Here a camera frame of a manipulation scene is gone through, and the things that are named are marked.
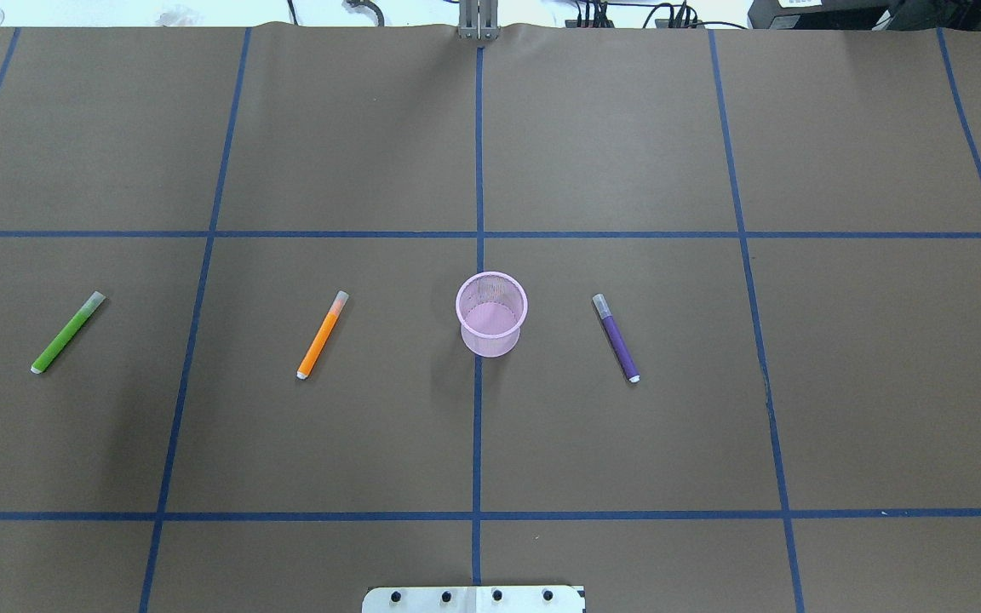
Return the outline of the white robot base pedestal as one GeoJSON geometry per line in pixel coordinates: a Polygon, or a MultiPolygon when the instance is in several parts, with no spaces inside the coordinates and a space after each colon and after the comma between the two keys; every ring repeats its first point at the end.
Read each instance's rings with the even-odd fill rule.
{"type": "Polygon", "coordinates": [[[569,585],[381,587],[362,612],[585,612],[584,590],[569,585]]]}

